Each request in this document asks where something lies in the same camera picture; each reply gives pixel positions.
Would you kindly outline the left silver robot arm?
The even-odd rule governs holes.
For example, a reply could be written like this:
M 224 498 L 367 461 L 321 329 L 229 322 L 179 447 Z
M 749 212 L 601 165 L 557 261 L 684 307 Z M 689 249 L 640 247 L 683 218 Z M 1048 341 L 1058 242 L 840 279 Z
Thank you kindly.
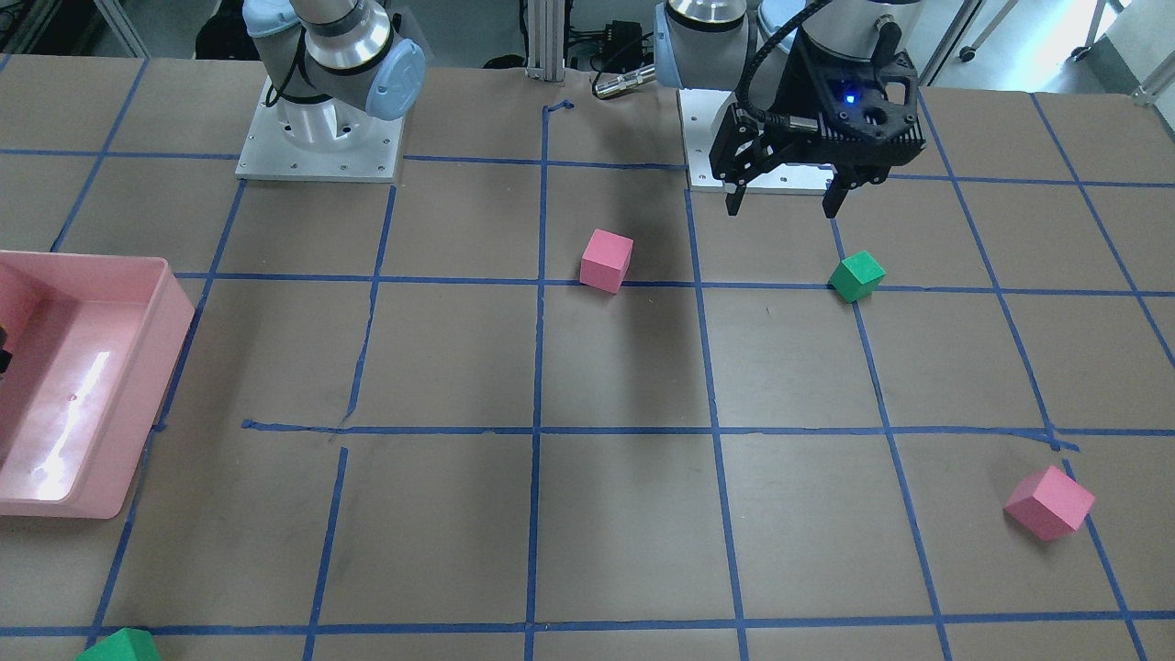
M 654 75 L 664 87 L 719 89 L 711 175 L 730 215 L 780 166 L 834 171 L 822 213 L 924 153 L 907 32 L 918 1 L 664 1 L 654 9 Z

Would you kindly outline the green cube near left arm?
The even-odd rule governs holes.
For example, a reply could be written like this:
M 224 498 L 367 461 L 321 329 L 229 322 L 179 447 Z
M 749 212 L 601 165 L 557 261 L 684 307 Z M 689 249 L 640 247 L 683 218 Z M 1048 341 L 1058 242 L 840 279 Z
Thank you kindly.
M 840 259 L 830 276 L 828 285 L 846 304 L 855 304 L 860 298 L 873 294 L 886 275 L 886 269 L 872 254 L 861 251 Z

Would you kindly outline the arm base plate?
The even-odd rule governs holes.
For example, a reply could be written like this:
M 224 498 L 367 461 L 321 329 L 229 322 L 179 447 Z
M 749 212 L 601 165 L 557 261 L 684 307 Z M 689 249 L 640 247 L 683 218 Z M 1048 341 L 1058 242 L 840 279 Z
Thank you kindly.
M 337 99 L 264 104 L 270 79 L 262 85 L 235 174 L 242 180 L 287 183 L 369 183 L 397 178 L 403 119 L 371 119 Z
M 733 104 L 734 93 L 721 89 L 680 89 L 678 92 L 682 137 L 689 164 L 689 188 L 693 193 L 723 193 L 721 180 L 713 176 L 710 151 L 721 126 L 723 113 Z M 790 164 L 776 167 L 751 181 L 748 194 L 822 196 L 834 168 L 831 164 Z

